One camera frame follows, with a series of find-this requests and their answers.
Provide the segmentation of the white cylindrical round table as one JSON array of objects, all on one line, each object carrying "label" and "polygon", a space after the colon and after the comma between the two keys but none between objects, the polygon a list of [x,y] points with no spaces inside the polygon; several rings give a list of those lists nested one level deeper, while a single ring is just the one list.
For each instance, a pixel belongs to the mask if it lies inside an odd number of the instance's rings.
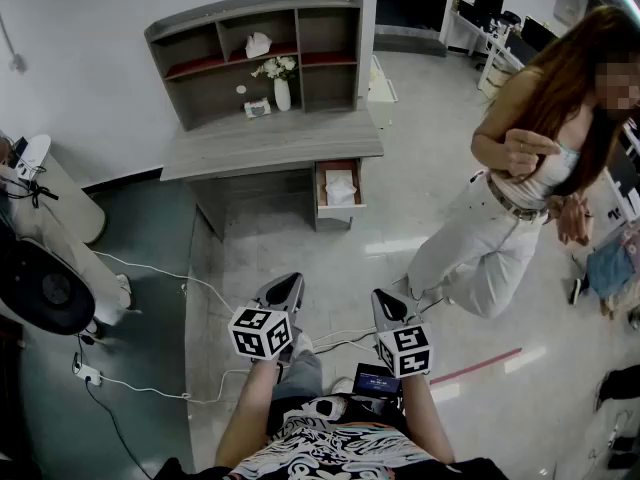
[{"label": "white cylindrical round table", "polygon": [[19,179],[49,189],[57,199],[45,197],[44,203],[57,220],[81,242],[96,242],[105,230],[106,215],[56,161],[51,138],[36,135],[19,150],[15,167]]}]

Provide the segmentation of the white crumpled plastic bag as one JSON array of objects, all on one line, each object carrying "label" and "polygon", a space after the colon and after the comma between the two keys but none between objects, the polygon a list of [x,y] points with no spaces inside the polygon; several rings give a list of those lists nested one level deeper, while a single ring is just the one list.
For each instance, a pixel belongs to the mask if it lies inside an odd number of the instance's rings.
[{"label": "white crumpled plastic bag", "polygon": [[262,32],[254,32],[247,37],[245,53],[248,59],[264,56],[270,52],[272,40]]}]

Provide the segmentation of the grey wooden desk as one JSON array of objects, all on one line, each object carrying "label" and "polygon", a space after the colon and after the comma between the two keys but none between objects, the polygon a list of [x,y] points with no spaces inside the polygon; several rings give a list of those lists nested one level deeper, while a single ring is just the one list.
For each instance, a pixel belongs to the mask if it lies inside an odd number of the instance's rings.
[{"label": "grey wooden desk", "polygon": [[165,152],[162,181],[181,181],[219,240],[230,196],[257,192],[261,181],[282,183],[287,171],[315,176],[318,163],[381,157],[383,144],[366,110],[276,112],[227,116],[178,131]]}]

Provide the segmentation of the white plastic bag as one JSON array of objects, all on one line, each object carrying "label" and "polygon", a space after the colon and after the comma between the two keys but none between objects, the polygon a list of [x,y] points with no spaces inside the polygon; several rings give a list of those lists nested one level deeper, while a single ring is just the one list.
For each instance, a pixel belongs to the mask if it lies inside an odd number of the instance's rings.
[{"label": "white plastic bag", "polygon": [[248,59],[264,56],[270,52],[272,40],[262,32],[254,32],[247,37],[245,53]]},{"label": "white plastic bag", "polygon": [[331,206],[353,205],[356,187],[344,176],[339,176],[326,185],[327,202]]}]

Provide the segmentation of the black device with screen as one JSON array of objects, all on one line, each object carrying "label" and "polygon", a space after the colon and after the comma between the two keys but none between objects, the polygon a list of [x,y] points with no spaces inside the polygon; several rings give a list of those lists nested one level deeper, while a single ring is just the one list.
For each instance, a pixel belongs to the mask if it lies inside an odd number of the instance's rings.
[{"label": "black device with screen", "polygon": [[395,400],[402,397],[401,380],[393,377],[386,366],[359,363],[353,393],[369,398]]}]

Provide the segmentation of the white power strip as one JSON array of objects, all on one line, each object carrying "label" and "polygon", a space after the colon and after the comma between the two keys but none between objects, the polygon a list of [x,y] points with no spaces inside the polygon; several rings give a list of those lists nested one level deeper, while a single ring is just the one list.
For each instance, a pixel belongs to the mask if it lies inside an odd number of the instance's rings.
[{"label": "white power strip", "polygon": [[82,363],[76,363],[72,367],[73,373],[83,381],[87,381],[94,386],[100,386],[102,383],[102,376],[99,370],[87,366]]}]

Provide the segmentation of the person's right forearm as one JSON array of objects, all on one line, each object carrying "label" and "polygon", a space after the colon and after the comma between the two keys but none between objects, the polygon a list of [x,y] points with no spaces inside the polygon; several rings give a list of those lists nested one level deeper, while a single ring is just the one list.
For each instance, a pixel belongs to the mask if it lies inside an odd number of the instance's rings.
[{"label": "person's right forearm", "polygon": [[421,374],[401,380],[410,439],[444,464],[453,464],[453,448],[441,423],[427,380]]}]

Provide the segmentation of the red floor tape strip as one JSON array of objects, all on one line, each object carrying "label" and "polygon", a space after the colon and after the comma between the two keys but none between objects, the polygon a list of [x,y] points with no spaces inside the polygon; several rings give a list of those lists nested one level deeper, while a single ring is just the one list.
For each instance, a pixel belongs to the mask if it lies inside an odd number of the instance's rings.
[{"label": "red floor tape strip", "polygon": [[503,361],[505,361],[507,359],[515,357],[518,354],[520,354],[521,352],[522,352],[522,348],[512,349],[512,350],[510,350],[508,352],[505,352],[505,353],[502,353],[500,355],[491,357],[489,359],[486,359],[486,360],[481,361],[479,363],[476,363],[476,364],[473,364],[471,366],[465,367],[463,369],[451,372],[451,373],[446,374],[444,376],[432,378],[429,381],[429,384],[430,385],[438,385],[438,384],[441,384],[441,383],[452,381],[452,380],[457,379],[457,378],[459,378],[461,376],[473,373],[475,371],[481,370],[483,368],[492,366],[492,365],[494,365],[496,363],[500,363],[500,362],[503,362]]}]

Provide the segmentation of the person's grey trouser leg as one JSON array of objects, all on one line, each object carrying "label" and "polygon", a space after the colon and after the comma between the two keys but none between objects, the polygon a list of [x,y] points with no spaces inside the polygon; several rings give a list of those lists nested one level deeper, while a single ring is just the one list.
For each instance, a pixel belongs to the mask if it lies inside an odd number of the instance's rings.
[{"label": "person's grey trouser leg", "polygon": [[290,363],[285,378],[273,389],[272,401],[292,397],[316,398],[323,392],[322,363],[314,353],[312,357]]}]

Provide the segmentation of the brown wooden drawer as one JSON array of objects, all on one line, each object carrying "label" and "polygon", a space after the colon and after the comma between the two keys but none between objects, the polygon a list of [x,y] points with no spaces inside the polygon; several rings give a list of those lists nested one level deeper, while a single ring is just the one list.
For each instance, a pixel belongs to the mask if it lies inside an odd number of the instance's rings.
[{"label": "brown wooden drawer", "polygon": [[[327,195],[325,192],[325,173],[327,170],[351,170],[353,172],[354,184],[358,189],[355,196],[356,203],[354,205],[327,205]],[[315,177],[316,215],[319,219],[336,219],[347,222],[360,215],[366,209],[367,205],[362,193],[360,159],[342,159],[317,162],[315,164]]]}]

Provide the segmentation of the person's left forearm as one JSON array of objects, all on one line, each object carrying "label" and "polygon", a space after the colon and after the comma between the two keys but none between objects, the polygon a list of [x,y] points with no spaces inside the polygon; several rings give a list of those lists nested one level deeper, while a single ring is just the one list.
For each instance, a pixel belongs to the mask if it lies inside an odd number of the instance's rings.
[{"label": "person's left forearm", "polygon": [[215,466],[233,469],[265,446],[272,392],[277,377],[276,360],[258,361],[252,366],[219,442]]}]

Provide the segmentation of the white flower bouquet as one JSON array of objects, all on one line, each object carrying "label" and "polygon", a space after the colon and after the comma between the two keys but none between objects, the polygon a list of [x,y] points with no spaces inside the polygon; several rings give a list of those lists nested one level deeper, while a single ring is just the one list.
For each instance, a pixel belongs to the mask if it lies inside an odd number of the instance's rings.
[{"label": "white flower bouquet", "polygon": [[264,75],[272,80],[288,81],[298,74],[298,62],[294,56],[276,56],[264,61],[251,76]]}]

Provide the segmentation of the grey wooden shelf unit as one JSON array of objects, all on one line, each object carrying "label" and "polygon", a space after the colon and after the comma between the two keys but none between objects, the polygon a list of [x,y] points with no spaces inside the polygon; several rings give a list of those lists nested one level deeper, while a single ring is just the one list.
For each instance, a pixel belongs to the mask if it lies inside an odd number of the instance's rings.
[{"label": "grey wooden shelf unit", "polygon": [[[305,112],[357,106],[363,0],[225,0],[152,23],[144,32],[184,130],[227,115],[245,102],[273,101],[274,83],[251,76],[264,61],[294,56],[292,104]],[[248,59],[247,37],[262,32],[270,52]],[[245,85],[245,94],[236,92]]]}]

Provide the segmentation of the white flat sheet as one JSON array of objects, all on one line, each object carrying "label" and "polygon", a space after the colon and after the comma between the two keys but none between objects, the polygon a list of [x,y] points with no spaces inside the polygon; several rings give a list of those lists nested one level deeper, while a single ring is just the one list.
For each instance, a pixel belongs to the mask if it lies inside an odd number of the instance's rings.
[{"label": "white flat sheet", "polygon": [[326,192],[327,183],[332,181],[333,179],[339,177],[339,176],[344,176],[344,177],[348,178],[353,183],[353,185],[355,186],[354,178],[353,178],[353,172],[351,170],[327,170],[325,175],[326,175],[325,192]]}]

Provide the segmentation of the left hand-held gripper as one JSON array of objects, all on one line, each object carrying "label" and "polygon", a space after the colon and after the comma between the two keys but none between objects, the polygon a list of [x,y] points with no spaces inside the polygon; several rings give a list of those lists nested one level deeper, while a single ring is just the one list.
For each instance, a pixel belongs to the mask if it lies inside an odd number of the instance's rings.
[{"label": "left hand-held gripper", "polygon": [[304,288],[303,275],[289,273],[263,285],[256,302],[239,306],[228,324],[236,354],[252,361],[277,359],[289,364],[299,334],[295,322]]}]

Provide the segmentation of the wall socket with conduit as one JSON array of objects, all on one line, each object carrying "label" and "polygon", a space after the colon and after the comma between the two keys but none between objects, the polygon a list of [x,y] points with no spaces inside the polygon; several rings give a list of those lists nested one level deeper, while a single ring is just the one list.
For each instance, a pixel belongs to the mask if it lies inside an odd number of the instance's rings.
[{"label": "wall socket with conduit", "polygon": [[0,33],[2,34],[2,38],[9,53],[9,69],[20,74],[24,73],[26,71],[26,63],[24,58],[15,50],[1,14]]}]

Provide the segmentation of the long white office desk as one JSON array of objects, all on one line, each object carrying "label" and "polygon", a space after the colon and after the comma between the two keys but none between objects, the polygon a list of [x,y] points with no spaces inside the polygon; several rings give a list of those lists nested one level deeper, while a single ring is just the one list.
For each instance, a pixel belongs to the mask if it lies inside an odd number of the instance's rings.
[{"label": "long white office desk", "polygon": [[505,71],[508,71],[511,75],[524,68],[524,64],[511,52],[509,48],[505,47],[505,40],[495,38],[490,33],[485,32],[483,28],[474,25],[471,21],[460,16],[459,13],[454,10],[449,11],[448,24],[446,34],[444,36],[444,45],[446,48],[449,48],[450,39],[452,38],[457,25],[461,25],[468,32],[468,44],[465,47],[468,57],[473,56],[476,43],[479,40],[483,40],[485,45],[489,47],[487,59],[477,84],[477,88],[479,90],[480,83],[486,77],[488,68],[492,63],[497,64]]}]

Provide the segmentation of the person's black graphic shirt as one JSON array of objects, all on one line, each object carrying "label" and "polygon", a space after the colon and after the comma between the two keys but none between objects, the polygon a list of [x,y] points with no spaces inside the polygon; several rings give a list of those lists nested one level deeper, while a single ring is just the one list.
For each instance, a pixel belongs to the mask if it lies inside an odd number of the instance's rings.
[{"label": "person's black graphic shirt", "polygon": [[267,445],[237,466],[188,474],[170,458],[154,480],[508,480],[486,458],[447,465],[405,429],[395,406],[362,397],[282,399],[271,406]]}]

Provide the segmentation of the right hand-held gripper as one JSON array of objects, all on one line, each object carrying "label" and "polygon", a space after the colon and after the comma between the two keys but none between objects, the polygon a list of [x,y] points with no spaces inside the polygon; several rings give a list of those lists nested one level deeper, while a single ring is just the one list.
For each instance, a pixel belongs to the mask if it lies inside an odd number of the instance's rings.
[{"label": "right hand-held gripper", "polygon": [[427,375],[433,345],[429,324],[420,318],[418,303],[400,292],[377,288],[371,294],[378,358],[396,379]]}]

